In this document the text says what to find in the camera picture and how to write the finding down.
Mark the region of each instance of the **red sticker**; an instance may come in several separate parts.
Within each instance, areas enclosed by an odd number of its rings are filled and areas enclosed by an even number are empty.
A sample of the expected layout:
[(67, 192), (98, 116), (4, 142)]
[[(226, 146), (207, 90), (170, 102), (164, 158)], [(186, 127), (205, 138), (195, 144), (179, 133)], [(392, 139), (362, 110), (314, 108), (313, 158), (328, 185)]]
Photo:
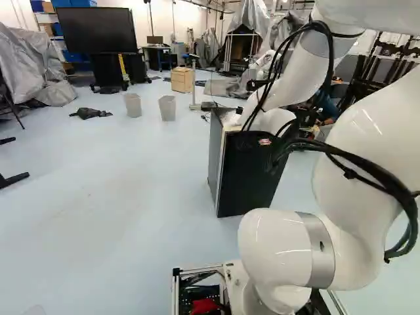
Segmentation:
[(271, 144), (270, 139), (260, 139), (258, 140), (260, 146), (269, 146)]

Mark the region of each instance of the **black cloth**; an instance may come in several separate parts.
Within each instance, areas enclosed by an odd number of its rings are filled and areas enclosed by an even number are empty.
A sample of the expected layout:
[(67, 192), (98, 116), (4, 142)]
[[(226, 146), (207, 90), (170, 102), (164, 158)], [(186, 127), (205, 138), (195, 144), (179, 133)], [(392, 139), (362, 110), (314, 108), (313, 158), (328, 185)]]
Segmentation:
[(112, 113), (105, 112), (104, 110), (94, 110), (93, 108), (82, 107), (77, 110), (76, 113), (69, 115), (70, 117), (79, 116), (81, 119), (86, 120), (92, 117), (108, 117), (112, 116)]

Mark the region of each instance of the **ceiling pipe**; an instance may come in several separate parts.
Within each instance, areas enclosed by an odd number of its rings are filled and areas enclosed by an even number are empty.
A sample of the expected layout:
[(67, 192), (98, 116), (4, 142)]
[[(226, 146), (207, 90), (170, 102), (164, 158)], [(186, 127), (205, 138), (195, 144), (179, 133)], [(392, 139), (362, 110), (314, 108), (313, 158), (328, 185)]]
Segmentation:
[(233, 14), (234, 13), (234, 11), (221, 11), (221, 10), (217, 10), (217, 9), (215, 9), (215, 8), (212, 8), (212, 7), (209, 7), (208, 5), (204, 5), (204, 4), (202, 4), (202, 3), (197, 3), (197, 2), (194, 2), (193, 0), (181, 0), (181, 1), (184, 1), (184, 2), (188, 2), (188, 3), (191, 3), (191, 4), (193, 4), (193, 5), (198, 5), (199, 7), (202, 7), (202, 8), (206, 8), (206, 9), (210, 9), (210, 10), (213, 10), (213, 11), (216, 11), (216, 12), (219, 12), (219, 13), (223, 13), (223, 14)]

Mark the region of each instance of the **cable bundle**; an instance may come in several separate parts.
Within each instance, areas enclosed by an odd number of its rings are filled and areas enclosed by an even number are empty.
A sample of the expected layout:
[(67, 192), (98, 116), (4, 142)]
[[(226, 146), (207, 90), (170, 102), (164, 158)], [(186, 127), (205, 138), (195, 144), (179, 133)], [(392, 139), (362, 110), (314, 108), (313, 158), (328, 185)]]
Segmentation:
[[(275, 167), (284, 156), (296, 150), (323, 152), (337, 167), (344, 171), (344, 176), (348, 180), (360, 180), (361, 182), (374, 187), (397, 200), (407, 215), (408, 225), (403, 236), (396, 242), (396, 244), (385, 251), (384, 260), (386, 263), (389, 263), (391, 258), (408, 254), (414, 248), (419, 231), (417, 222), (418, 208), (415, 202), (415, 197), (420, 195), (420, 192), (410, 192), (397, 177), (378, 164), (324, 142), (304, 138), (294, 138), (286, 141), (287, 143), (280, 147), (281, 153), (269, 162), (272, 167)], [(378, 183), (359, 175), (354, 169), (343, 165), (336, 157), (340, 157), (351, 162), (351, 164), (371, 175)]]
[[(283, 68), (283, 62), (285, 58), (286, 52), (289, 50), (290, 45), (292, 44), (293, 40), (303, 32), (314, 30), (317, 32), (321, 32), (325, 34), (328, 41), (328, 48), (329, 48), (329, 64), (328, 64), (328, 70), (325, 75), (324, 83), (321, 86), (321, 90), (323, 90), (325, 93), (329, 93), (330, 87), (331, 87), (331, 80), (333, 78), (333, 72), (334, 72), (334, 46), (333, 46), (333, 35), (331, 33), (331, 30), (329, 29), (328, 25), (325, 24), (322, 21), (311, 21), (310, 23), (305, 24), (300, 29), (298, 29), (296, 32), (292, 33), (288, 38), (284, 40), (284, 42), (278, 47), (276, 53), (274, 54), (274, 57), (272, 59), (270, 69), (268, 71), (268, 83), (265, 85), (264, 92), (261, 96), (261, 98), (258, 99), (258, 104), (254, 108), (251, 115), (248, 117), (246, 122), (242, 126), (242, 131), (249, 130), (252, 123), (254, 122), (254, 119), (256, 118), (258, 112), (260, 110), (263, 110), (264, 103), (268, 97), (268, 94), (275, 82), (280, 77), (280, 74), (282, 72)], [(283, 54), (281, 55), (278, 62), (276, 62), (277, 55), (280, 53), (280, 51), (284, 48)], [(317, 97), (314, 101), (315, 104), (318, 103), (320, 97)]]

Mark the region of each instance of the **black chair leg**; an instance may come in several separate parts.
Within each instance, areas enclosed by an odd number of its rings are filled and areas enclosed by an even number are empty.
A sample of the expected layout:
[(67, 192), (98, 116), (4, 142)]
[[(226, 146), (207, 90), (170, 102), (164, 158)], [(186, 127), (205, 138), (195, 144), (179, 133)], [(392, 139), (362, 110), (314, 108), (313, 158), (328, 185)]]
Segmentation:
[(15, 141), (15, 140), (16, 140), (16, 138), (14, 136), (11, 137), (11, 138), (0, 139), (0, 145), (9, 143), (9, 142), (12, 142), (12, 141)]
[(16, 119), (18, 120), (20, 126), (22, 127), (22, 129), (24, 130), (24, 124), (21, 122), (18, 113), (16, 112), (16, 109), (14, 108), (14, 104), (9, 100), (9, 98), (5, 95), (5, 99), (6, 99), (6, 103), (9, 105), (10, 109), (12, 110), (14, 116), (16, 117)]
[(4, 178), (2, 174), (0, 174), (0, 189), (3, 189), (4, 187), (10, 186), (11, 184), (14, 184), (15, 182), (19, 182), (22, 179), (26, 179), (29, 177), (29, 173), (25, 172), (22, 174), (17, 174), (15, 176)]
[[(14, 136), (12, 136), (11, 138), (6, 138), (6, 139), (0, 139), (0, 145), (2, 144), (6, 144), (9, 142), (13, 142), (15, 141), (16, 138)], [(14, 184), (15, 182), (19, 182), (22, 179), (26, 179), (29, 177), (29, 173), (25, 172), (22, 174), (17, 174), (15, 176), (9, 177), (9, 178), (5, 178), (3, 177), (2, 174), (0, 174), (0, 189), (10, 186), (11, 184)]]

